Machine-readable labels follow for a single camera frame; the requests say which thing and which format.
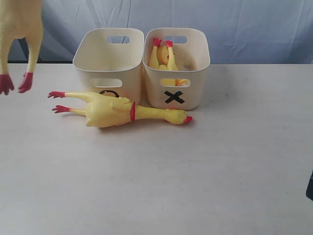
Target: red beak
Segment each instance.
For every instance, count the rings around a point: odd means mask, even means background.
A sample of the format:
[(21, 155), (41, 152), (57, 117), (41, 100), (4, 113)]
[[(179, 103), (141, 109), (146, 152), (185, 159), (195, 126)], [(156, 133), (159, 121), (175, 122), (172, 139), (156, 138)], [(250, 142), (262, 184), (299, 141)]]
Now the red beak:
[(186, 119), (183, 122), (191, 122), (192, 121), (192, 116), (187, 116)]

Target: plastic storage bin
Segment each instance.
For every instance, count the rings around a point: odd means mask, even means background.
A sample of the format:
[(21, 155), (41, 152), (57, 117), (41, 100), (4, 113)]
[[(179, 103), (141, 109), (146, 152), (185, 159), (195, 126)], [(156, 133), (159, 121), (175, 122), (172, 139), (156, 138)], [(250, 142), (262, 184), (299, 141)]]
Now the plastic storage bin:
[(144, 34), (138, 29), (94, 29), (83, 38), (73, 65), (86, 91), (113, 91), (139, 103), (143, 47)]
[[(173, 41), (175, 61), (179, 71), (156, 70), (148, 66), (153, 38)], [(192, 28), (157, 28), (146, 37), (143, 65), (149, 103), (161, 109), (190, 110), (201, 101), (203, 87), (210, 65), (209, 47), (203, 32)], [(163, 86), (161, 79), (188, 79), (182, 86)]]

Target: fabric backdrop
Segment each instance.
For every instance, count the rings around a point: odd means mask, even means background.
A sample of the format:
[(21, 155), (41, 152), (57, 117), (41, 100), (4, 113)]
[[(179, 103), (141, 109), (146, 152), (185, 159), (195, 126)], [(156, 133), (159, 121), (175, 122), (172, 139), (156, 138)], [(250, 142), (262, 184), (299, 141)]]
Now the fabric backdrop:
[[(71, 61), (99, 27), (203, 31), (212, 64), (311, 63), (313, 0), (44, 0), (40, 58)], [(15, 41), (9, 60), (25, 60)]]

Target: white table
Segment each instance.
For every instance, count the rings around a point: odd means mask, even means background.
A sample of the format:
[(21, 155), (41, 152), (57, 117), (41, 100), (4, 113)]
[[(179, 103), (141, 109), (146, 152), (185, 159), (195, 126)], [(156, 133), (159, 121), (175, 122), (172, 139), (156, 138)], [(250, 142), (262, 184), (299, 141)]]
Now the white table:
[[(9, 66), (16, 88), (26, 64)], [(193, 124), (54, 114), (72, 65), (0, 95), (1, 235), (311, 235), (312, 65), (211, 65)]]

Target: rubber chickens in bin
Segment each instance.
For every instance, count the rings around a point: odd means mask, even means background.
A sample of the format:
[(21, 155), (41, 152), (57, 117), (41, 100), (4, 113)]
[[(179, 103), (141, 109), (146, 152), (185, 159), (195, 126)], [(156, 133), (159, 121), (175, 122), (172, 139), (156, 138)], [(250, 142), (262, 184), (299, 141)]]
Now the rubber chickens in bin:
[[(153, 48), (148, 64), (149, 67), (156, 70), (178, 71), (178, 67), (175, 62), (173, 42), (167, 40), (164, 42), (165, 45), (163, 46), (161, 46), (161, 42), (161, 39), (153, 38)], [(161, 84), (163, 86), (186, 86), (188, 84), (188, 80), (164, 78), (162, 79)]]
[(0, 0), (0, 94), (14, 90), (8, 70), (8, 54), (15, 39), (26, 38), (28, 67), (19, 93), (29, 91), (43, 39), (43, 0)]
[(73, 109), (57, 105), (55, 113), (70, 112), (86, 117), (86, 126), (98, 128), (119, 126), (131, 121), (145, 118), (164, 119), (171, 124), (183, 124), (193, 118), (184, 110), (147, 108), (136, 105), (125, 97), (113, 97), (97, 92), (50, 92), (48, 98), (73, 97), (88, 103), (85, 109)]

